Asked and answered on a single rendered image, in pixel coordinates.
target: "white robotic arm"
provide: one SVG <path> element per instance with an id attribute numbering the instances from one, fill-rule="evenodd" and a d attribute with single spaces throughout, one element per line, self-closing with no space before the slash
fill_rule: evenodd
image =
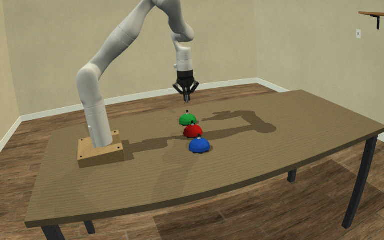
<path id="1" fill-rule="evenodd" d="M 89 134 L 94 148 L 102 148 L 112 143 L 111 128 L 107 117 L 99 80 L 104 71 L 139 36 L 144 20 L 151 9 L 157 6 L 168 15 L 171 37 L 176 48 L 177 82 L 173 87 L 184 95 L 184 101 L 190 101 L 198 82 L 193 78 L 192 54 L 190 47 L 179 42 L 194 39 L 193 29 L 184 21 L 180 0 L 142 0 L 137 7 L 109 35 L 98 53 L 83 67 L 76 76 L 80 100 L 84 107 Z"/>

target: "black shelf bracket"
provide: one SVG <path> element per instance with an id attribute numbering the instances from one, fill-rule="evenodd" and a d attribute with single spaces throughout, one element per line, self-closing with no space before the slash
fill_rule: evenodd
<path id="1" fill-rule="evenodd" d="M 370 15 L 370 16 L 377 18 L 377 30 L 379 30 L 380 29 L 380 16 L 376 16 L 376 15 Z"/>

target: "table leg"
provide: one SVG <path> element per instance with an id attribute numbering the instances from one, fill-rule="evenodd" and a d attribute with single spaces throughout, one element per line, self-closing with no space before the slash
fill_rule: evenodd
<path id="1" fill-rule="evenodd" d="M 352 225 L 356 211 L 362 198 L 364 187 L 366 186 L 368 174 L 370 173 L 372 159 L 374 158 L 375 147 L 378 136 L 374 136 L 365 142 L 365 149 L 362 155 L 360 170 L 358 171 L 356 184 L 354 185 L 352 197 L 349 202 L 348 209 L 342 222 L 342 226 L 348 229 Z"/>
<path id="2" fill-rule="evenodd" d="M 297 171 L 298 170 L 295 169 L 295 170 L 288 172 L 288 182 L 293 183 L 296 180 L 296 172 Z"/>
<path id="3" fill-rule="evenodd" d="M 66 240 L 59 225 L 42 226 L 41 229 L 47 240 Z"/>
<path id="4" fill-rule="evenodd" d="M 85 228 L 86 228 L 88 234 L 95 234 L 96 233 L 95 227 L 94 227 L 94 224 L 92 223 L 92 221 L 84 221 L 84 224 L 85 224 Z"/>

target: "table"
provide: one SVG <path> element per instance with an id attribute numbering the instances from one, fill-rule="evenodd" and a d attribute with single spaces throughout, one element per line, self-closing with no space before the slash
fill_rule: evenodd
<path id="1" fill-rule="evenodd" d="M 209 152 L 189 151 L 179 118 L 197 118 Z M 87 124 L 52 131 L 24 223 L 48 240 L 60 224 L 181 205 L 288 173 L 366 141 L 342 226 L 351 226 L 384 125 L 303 90 L 229 99 L 109 120 L 119 130 L 123 162 L 79 168 Z"/>

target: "baseboard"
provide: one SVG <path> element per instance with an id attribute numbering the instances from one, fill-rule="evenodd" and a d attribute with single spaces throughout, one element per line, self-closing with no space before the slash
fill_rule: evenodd
<path id="1" fill-rule="evenodd" d="M 260 85 L 263 85 L 264 87 L 267 87 L 267 88 L 272 89 L 272 90 L 279 92 L 279 93 L 289 92 L 289 90 L 287 90 L 285 88 L 279 87 L 275 84 L 264 81 L 260 78 L 248 78 L 248 79 L 240 79 L 240 80 L 203 83 L 203 84 L 200 84 L 198 86 L 198 90 L 216 89 L 216 88 L 231 87 L 231 86 L 238 86 L 238 85 L 245 85 L 245 84 L 260 84 Z M 120 104 L 120 103 L 130 102 L 130 101 L 134 101 L 134 100 L 172 95 L 175 93 L 177 93 L 177 92 L 174 88 L 168 88 L 168 89 L 148 91 L 148 92 L 143 92 L 143 93 L 138 93 L 138 94 L 109 98 L 109 99 L 105 99 L 104 101 L 105 101 L 105 105 L 112 105 L 112 104 Z M 35 119 L 41 119 L 41 118 L 60 115 L 60 114 L 71 113 L 71 112 L 80 111 L 83 109 L 84 109 L 83 104 L 78 104 L 78 105 L 62 107 L 62 108 L 58 108 L 58 109 L 54 109 L 54 110 L 41 111 L 41 112 L 23 115 L 23 116 L 19 117 L 17 119 L 17 121 L 13 124 L 13 126 L 9 129 L 9 131 L 4 136 L 4 138 L 0 141 L 0 152 L 4 149 L 4 147 L 6 146 L 6 144 L 11 139 L 12 135 L 16 132 L 16 130 L 18 129 L 18 127 L 20 126 L 20 124 L 22 122 L 35 120 Z M 380 141 L 384 142 L 384 133 L 380 134 L 378 136 L 378 139 Z"/>

